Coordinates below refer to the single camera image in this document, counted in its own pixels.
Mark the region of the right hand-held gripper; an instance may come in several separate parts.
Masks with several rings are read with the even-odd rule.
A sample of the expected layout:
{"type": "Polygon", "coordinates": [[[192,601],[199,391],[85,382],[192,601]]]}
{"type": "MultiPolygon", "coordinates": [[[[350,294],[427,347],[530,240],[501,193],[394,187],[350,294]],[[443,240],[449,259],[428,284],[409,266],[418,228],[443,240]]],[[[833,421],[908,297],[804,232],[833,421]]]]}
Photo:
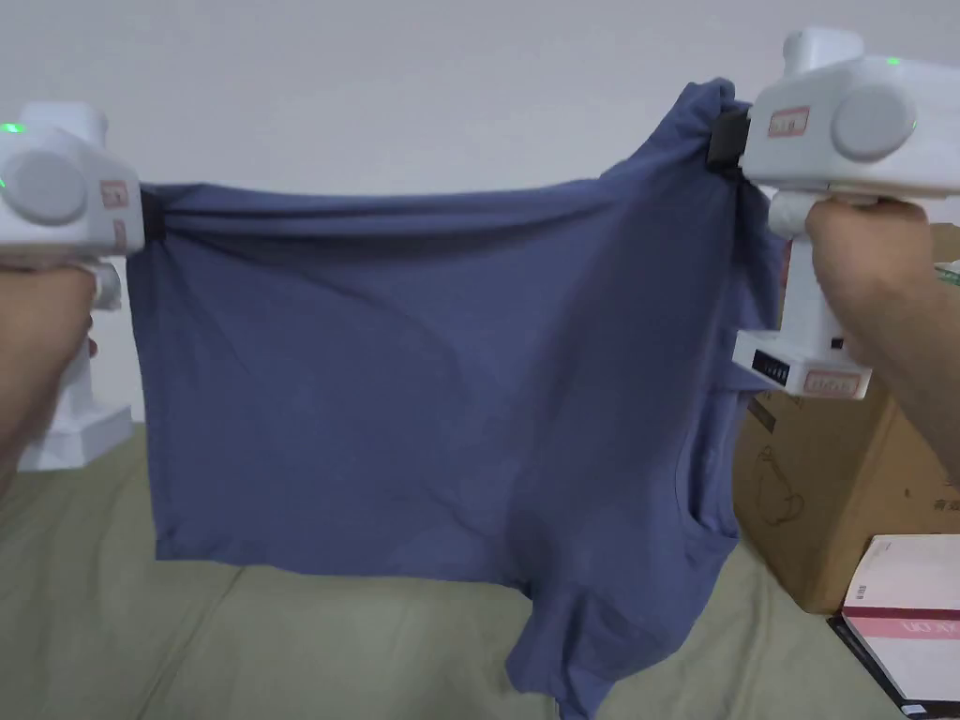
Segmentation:
{"type": "Polygon", "coordinates": [[[928,199],[930,164],[914,143],[930,74],[869,55],[856,34],[807,28],[784,42],[784,75],[747,111],[712,125],[707,168],[774,191],[768,225],[789,245],[779,326],[742,330],[734,362],[794,397],[862,398],[854,361],[813,266],[806,217],[819,200],[928,199]]]}

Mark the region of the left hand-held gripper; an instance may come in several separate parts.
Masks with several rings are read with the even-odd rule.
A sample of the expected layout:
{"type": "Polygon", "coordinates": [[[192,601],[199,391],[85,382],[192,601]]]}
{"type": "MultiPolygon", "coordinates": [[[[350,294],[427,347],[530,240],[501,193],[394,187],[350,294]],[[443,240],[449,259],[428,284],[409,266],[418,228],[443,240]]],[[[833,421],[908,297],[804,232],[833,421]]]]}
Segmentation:
{"type": "MultiPolygon", "coordinates": [[[[33,102],[1,126],[1,259],[38,270],[75,265],[96,280],[95,310],[122,305],[113,258],[165,234],[158,197],[108,151],[108,121],[82,102],[33,102]]],[[[90,353],[78,351],[59,382],[44,433],[21,458],[23,472],[78,469],[132,434],[127,406],[99,402],[90,353]]]]}

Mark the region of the person's right hand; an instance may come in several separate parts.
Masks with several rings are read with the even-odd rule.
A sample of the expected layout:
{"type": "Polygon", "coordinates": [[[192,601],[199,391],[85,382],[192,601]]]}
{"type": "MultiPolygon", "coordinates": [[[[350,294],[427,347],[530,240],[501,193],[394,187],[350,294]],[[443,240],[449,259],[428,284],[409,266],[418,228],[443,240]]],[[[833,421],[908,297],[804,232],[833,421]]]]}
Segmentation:
{"type": "Polygon", "coordinates": [[[933,240],[918,205],[817,201],[805,220],[819,287],[848,337],[850,353],[878,367],[877,351],[908,309],[936,284],[933,240]]]}

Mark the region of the person's left hand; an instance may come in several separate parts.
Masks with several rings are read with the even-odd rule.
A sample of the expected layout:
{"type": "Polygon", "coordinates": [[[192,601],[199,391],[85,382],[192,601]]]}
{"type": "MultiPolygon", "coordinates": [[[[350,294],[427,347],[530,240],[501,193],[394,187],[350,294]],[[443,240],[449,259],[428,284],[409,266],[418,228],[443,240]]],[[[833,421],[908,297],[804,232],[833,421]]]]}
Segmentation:
{"type": "Polygon", "coordinates": [[[88,349],[96,294],[77,267],[1,271],[1,493],[51,422],[61,377],[88,349]]]}

